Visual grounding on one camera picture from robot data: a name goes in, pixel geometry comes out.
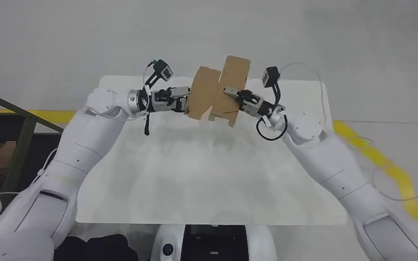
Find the gray floor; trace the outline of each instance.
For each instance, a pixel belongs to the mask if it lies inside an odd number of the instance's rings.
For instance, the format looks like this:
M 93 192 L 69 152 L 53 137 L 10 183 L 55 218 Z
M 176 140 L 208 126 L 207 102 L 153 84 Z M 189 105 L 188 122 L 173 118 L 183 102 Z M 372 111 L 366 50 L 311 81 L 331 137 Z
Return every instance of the gray floor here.
M 193 76 L 199 65 L 221 68 L 227 55 L 240 55 L 254 78 L 303 61 L 322 73 L 333 119 L 390 122 L 349 124 L 416 182 L 417 13 L 414 0 L 3 0 L 0 97 L 75 110 L 102 76 L 142 74 L 153 58 Z M 314 78 L 296 68 L 283 77 Z M 156 229 L 88 224 L 74 232 L 122 230 L 149 256 Z M 271 229 L 281 260 L 366 260 L 350 224 Z

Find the white table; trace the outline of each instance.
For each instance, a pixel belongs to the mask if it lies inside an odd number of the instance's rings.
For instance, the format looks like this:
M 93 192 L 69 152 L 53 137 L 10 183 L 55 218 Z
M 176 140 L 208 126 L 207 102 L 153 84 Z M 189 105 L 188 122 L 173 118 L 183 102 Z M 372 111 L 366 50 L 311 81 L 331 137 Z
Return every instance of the white table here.
M 192 78 L 154 89 L 190 86 Z M 138 89 L 142 77 L 105 76 L 101 87 Z M 249 79 L 247 89 L 273 101 L 271 89 Z M 309 111 L 332 128 L 327 90 L 318 82 L 281 81 L 288 110 Z M 339 224 L 346 212 L 316 184 L 282 141 L 267 142 L 256 119 L 240 112 L 227 122 L 195 121 L 184 114 L 152 114 L 128 121 L 109 154 L 88 174 L 78 194 L 80 223 Z

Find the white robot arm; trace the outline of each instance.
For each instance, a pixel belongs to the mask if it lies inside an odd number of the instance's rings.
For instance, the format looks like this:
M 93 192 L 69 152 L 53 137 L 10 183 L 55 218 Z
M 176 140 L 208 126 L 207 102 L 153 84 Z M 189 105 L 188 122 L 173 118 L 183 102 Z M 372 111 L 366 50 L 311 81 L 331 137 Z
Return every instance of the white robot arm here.
M 154 69 L 147 86 L 172 76 L 161 60 L 154 63 Z M 322 129 L 304 114 L 286 116 L 284 107 L 278 104 L 280 97 L 271 104 L 251 91 L 226 88 L 224 92 L 236 99 L 241 110 L 259 118 L 258 124 L 263 120 L 271 129 L 282 130 L 278 138 L 283 136 L 307 173 L 352 217 L 369 259 L 418 260 L 417 225 L 391 212 L 331 130 Z M 125 121 L 144 115 L 142 112 L 187 112 L 188 93 L 188 88 L 153 93 L 144 89 L 123 94 L 110 89 L 92 92 L 86 107 L 65 128 L 53 161 L 0 216 L 0 260 L 52 260 L 54 249 L 75 220 L 76 197 L 84 178 L 110 151 Z
M 162 60 L 146 82 L 152 87 L 172 72 Z M 34 182 L 0 216 L 0 260 L 52 260 L 74 224 L 77 194 L 89 171 L 110 151 L 125 122 L 143 112 L 185 112 L 189 88 L 131 90 L 97 88 L 61 136 L 57 153 Z
M 248 90 L 225 88 L 240 110 L 266 123 L 276 138 L 283 141 L 318 184 L 331 192 L 353 219 L 357 239 L 371 260 L 418 260 L 418 225 L 403 213 L 392 212 L 382 195 L 363 176 L 353 154 L 337 135 L 323 129 L 319 120 L 309 116 L 286 115 L 278 104 L 279 74 L 270 67 L 265 72 L 265 87 L 276 88 L 276 101 L 271 104 Z

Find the cardboard box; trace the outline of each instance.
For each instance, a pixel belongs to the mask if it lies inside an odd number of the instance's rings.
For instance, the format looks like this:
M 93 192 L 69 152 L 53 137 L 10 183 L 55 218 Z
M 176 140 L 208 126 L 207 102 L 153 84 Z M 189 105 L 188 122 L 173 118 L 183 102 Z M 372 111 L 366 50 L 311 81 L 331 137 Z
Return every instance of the cardboard box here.
M 213 121 L 216 117 L 228 119 L 229 126 L 233 127 L 239 105 L 232 97 L 224 94 L 223 89 L 226 87 L 245 89 L 250 63 L 248 59 L 228 56 L 220 79 L 220 71 L 206 67 L 199 68 L 189 95 L 189 117 L 201 119 L 212 106 L 209 120 Z

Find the yellow floor marking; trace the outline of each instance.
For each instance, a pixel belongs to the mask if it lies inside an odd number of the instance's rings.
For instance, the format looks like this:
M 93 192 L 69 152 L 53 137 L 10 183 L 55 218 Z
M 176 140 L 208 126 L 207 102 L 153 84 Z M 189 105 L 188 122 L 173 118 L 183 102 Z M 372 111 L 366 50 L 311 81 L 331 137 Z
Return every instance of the yellow floor marking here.
M 10 113 L 10 110 L 0 110 L 1 113 Z M 67 124 L 74 116 L 74 111 L 65 110 L 29 110 L 47 121 L 58 124 Z M 342 121 L 334 121 L 334 130 L 341 138 L 345 139 L 352 146 L 356 147 L 363 156 L 372 161 L 378 168 L 391 177 L 396 185 L 401 198 L 415 198 L 415 189 L 413 187 L 411 176 L 388 159 L 382 152 L 371 146 L 365 139 L 358 138 L 359 135 Z M 418 221 L 418 200 L 406 200 L 402 202 L 406 212 Z
M 404 209 L 411 217 L 418 221 L 418 200 L 415 198 L 415 189 L 411 176 L 392 160 L 388 159 L 382 152 L 370 145 L 342 121 L 334 121 L 334 130 L 341 138 L 356 147 L 363 156 L 372 161 L 378 168 L 391 177 L 398 186 L 400 198 L 411 200 L 403 201 Z
M 0 114 L 11 112 L 10 110 L 0 110 Z M 67 124 L 75 114 L 70 110 L 28 110 L 28 112 L 55 124 Z

